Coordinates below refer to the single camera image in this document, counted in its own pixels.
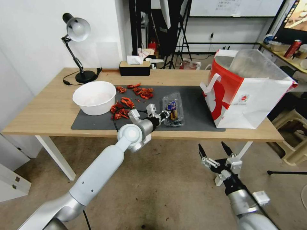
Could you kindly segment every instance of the bag handle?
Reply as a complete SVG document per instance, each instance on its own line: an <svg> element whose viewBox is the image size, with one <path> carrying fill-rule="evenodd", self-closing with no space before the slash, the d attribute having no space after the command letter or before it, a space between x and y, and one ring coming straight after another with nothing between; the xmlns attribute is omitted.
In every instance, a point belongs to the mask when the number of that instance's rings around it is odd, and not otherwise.
<svg viewBox="0 0 307 230"><path fill-rule="evenodd" d="M208 84L208 86L205 85L205 83L201 82L200 83L200 87L201 89L204 91L204 93L209 93L211 91L211 89L213 88L213 85L216 81L221 81L221 75L219 75L218 73L213 75L213 78L211 79L210 83Z"/></svg>
<svg viewBox="0 0 307 230"><path fill-rule="evenodd" d="M205 68L205 70L207 70L209 67L212 68L212 64L207 65L206 68Z"/></svg>

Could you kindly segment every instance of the lamp shade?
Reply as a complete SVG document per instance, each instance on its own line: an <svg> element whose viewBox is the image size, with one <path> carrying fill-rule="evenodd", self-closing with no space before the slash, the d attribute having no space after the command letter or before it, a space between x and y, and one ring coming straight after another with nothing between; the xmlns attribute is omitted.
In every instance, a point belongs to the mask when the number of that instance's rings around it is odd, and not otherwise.
<svg viewBox="0 0 307 230"><path fill-rule="evenodd" d="M91 32L90 24L82 18L74 18L71 14L63 14L69 38L76 42L84 41Z"/></svg>

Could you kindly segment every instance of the soda can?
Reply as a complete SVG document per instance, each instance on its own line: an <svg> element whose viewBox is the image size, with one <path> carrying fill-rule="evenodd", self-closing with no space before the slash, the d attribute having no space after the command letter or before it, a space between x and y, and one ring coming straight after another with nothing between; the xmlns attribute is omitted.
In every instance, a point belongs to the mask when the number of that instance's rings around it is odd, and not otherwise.
<svg viewBox="0 0 307 230"><path fill-rule="evenodd" d="M285 53L284 57L285 58L291 58L292 55L295 53L295 51L297 51L297 49L301 46L301 44L302 44L301 40L298 40L298 39L294 40L292 45L289 47L289 49Z"/></svg>

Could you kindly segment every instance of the wooden table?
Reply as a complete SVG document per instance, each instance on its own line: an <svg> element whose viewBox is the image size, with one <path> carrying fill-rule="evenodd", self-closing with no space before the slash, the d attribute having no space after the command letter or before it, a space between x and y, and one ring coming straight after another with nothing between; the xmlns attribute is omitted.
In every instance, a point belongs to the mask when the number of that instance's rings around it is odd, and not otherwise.
<svg viewBox="0 0 307 230"><path fill-rule="evenodd" d="M117 137L115 130L72 130L80 108L72 101L72 95L79 86L68 86L63 77L78 69L64 68L3 130L4 134L35 135L59 167L70 180L75 173L49 136L83 136L83 137ZM101 72L98 80L108 81L114 85L129 85L141 82L143 85L190 85L198 86L206 82L208 70L151 70L150 76L122 77L119 72ZM75 75L66 78L71 83ZM189 131L154 131L157 139L194 139L194 140L230 140L247 142L238 152L246 152L253 141L281 142L282 136L266 118L257 129L226 129L225 132L189 132Z"/></svg>
<svg viewBox="0 0 307 230"><path fill-rule="evenodd" d="M294 69L298 70L299 72L307 73L307 69L303 69L300 66L300 64L295 62L295 61L293 61L292 58L285 58L284 57L284 54L286 53L286 51L273 51L268 45L264 44L263 42L260 42L259 45L262 46L267 51L269 51L272 54L274 54L275 56L277 56L279 59L283 60L284 62L286 62L287 64L292 66Z"/></svg>

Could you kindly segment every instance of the monitor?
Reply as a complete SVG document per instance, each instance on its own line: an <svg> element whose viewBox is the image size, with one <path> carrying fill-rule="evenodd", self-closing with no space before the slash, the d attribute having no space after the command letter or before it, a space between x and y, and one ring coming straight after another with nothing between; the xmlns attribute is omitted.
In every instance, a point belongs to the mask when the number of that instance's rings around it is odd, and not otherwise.
<svg viewBox="0 0 307 230"><path fill-rule="evenodd" d="M294 40L307 43L307 0L296 0L283 20L274 41L292 44Z"/></svg>

